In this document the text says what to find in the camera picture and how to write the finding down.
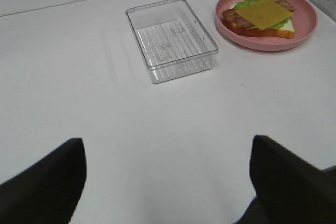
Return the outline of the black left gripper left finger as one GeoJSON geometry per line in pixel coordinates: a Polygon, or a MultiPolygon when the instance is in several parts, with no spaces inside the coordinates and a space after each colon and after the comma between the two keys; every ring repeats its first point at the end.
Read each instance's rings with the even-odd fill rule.
{"type": "Polygon", "coordinates": [[[81,138],[72,138],[1,184],[1,223],[70,223],[87,177],[81,138]]]}

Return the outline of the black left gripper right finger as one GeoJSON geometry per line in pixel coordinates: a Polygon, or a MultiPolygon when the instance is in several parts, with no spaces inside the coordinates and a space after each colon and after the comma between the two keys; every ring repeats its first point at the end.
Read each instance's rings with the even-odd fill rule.
{"type": "Polygon", "coordinates": [[[320,170],[256,135],[249,175],[256,197],[237,223],[335,223],[335,166],[320,170]]]}

